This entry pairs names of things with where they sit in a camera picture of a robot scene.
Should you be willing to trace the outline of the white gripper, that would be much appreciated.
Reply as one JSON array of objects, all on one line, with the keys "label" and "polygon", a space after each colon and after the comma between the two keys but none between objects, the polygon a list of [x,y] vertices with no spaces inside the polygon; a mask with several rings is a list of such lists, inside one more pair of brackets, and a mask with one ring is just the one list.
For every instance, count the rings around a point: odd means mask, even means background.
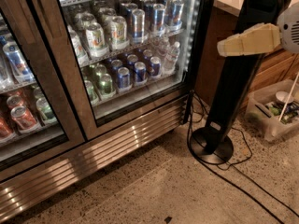
[{"label": "white gripper", "polygon": [[280,45],[281,39],[281,46],[285,50],[298,54],[299,2],[278,16],[277,25],[258,23],[241,34],[231,35],[218,42],[218,53],[223,57],[268,53]]}]

